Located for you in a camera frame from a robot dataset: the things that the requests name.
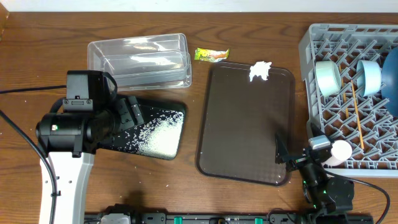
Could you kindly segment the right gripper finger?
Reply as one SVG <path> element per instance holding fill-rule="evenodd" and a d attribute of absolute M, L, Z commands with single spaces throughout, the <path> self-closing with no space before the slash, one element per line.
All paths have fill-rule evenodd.
<path fill-rule="evenodd" d="M 310 123 L 310 129 L 313 137 L 325 136 L 325 133 L 314 123 Z"/>
<path fill-rule="evenodd" d="M 278 134 L 275 134 L 275 163 L 283 164 L 289 160 L 289 151 L 283 140 Z"/>

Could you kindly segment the yellow snack wrapper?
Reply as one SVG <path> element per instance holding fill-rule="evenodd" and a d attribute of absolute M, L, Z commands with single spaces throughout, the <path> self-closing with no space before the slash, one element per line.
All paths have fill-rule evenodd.
<path fill-rule="evenodd" d="M 201 60 L 211 63 L 220 62 L 224 59 L 227 59 L 229 56 L 229 49 L 225 51 L 217 51 L 210 49 L 197 48 L 195 50 L 195 60 Z"/>

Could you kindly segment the wooden chopstick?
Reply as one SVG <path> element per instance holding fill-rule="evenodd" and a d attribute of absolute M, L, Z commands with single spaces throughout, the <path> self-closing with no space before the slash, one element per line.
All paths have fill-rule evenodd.
<path fill-rule="evenodd" d="M 339 72 L 342 73 L 342 68 L 341 68 L 341 64 L 338 66 Z M 341 88 L 343 88 L 345 85 L 343 78 L 341 78 Z M 347 99 L 346 99 L 346 92 L 343 93 L 343 103 L 346 103 Z M 345 117 L 346 119 L 349 118 L 349 111 L 348 108 L 345 108 Z"/>
<path fill-rule="evenodd" d="M 357 102 L 357 98 L 356 98 L 354 82 L 353 82 L 353 80 L 351 80 L 350 82 L 351 82 L 352 96 L 353 96 L 353 100 L 354 100 L 354 110 L 355 110 L 355 113 L 356 113 L 356 120 L 357 120 L 357 127 L 358 127 L 358 133 L 359 133 L 359 141 L 360 141 L 360 148 L 363 150 L 364 149 L 364 141 L 363 141 L 363 134 L 362 134 L 362 130 L 361 130 L 361 122 L 360 122 L 360 118 L 359 118 L 358 102 Z"/>

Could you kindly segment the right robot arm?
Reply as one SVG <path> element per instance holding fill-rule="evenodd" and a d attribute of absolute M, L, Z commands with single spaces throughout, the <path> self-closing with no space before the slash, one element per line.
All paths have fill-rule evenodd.
<path fill-rule="evenodd" d="M 300 156 L 291 156 L 282 138 L 275 135 L 275 162 L 285 164 L 287 172 L 298 170 L 303 179 L 303 192 L 313 208 L 295 218 L 295 223 L 349 223 L 348 211 L 353 209 L 354 183 L 338 177 L 328 177 L 322 163 L 332 158 L 330 139 L 316 125 L 314 137 Z"/>

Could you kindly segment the white tissue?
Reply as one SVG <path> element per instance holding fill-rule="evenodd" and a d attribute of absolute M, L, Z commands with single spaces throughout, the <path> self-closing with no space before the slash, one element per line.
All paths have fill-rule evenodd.
<path fill-rule="evenodd" d="M 267 81 L 271 65 L 272 62 L 256 62 L 253 66 L 250 67 L 249 81 L 253 81 L 254 77 L 259 77 L 262 80 Z"/>

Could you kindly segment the light blue bowl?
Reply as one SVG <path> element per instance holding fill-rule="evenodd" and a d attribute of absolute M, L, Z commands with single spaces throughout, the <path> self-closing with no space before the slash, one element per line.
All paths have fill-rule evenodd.
<path fill-rule="evenodd" d="M 360 60 L 357 64 L 358 95 L 365 97 L 376 94 L 381 89 L 381 68 L 377 62 Z"/>

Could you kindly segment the dark blue plate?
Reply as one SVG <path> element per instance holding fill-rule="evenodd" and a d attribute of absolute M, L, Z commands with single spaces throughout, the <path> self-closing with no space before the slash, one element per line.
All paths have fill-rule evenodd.
<path fill-rule="evenodd" d="M 397 47 L 388 53 L 381 72 L 382 83 L 385 84 L 381 95 L 389 100 L 385 107 L 394 117 L 397 117 L 397 54 Z"/>

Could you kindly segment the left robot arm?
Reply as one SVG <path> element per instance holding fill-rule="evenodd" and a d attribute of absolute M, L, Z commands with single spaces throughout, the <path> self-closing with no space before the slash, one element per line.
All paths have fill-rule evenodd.
<path fill-rule="evenodd" d="M 144 122 L 137 98 L 118 94 L 108 72 L 70 70 L 66 88 L 35 130 L 44 155 L 40 223 L 83 223 L 96 150 Z"/>

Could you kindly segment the pink white cup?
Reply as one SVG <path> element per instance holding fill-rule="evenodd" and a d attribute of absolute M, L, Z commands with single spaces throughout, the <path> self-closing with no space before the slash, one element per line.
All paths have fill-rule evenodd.
<path fill-rule="evenodd" d="M 344 140 L 337 140 L 332 144 L 331 157 L 322 165 L 338 166 L 344 161 L 348 160 L 352 155 L 352 147 L 349 142 Z"/>

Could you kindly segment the light green bowl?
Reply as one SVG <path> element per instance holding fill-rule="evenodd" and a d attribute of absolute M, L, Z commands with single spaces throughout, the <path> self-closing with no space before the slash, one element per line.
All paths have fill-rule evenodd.
<path fill-rule="evenodd" d="M 318 87 L 324 97 L 336 94 L 341 89 L 338 67 L 333 61 L 319 61 L 315 64 Z"/>

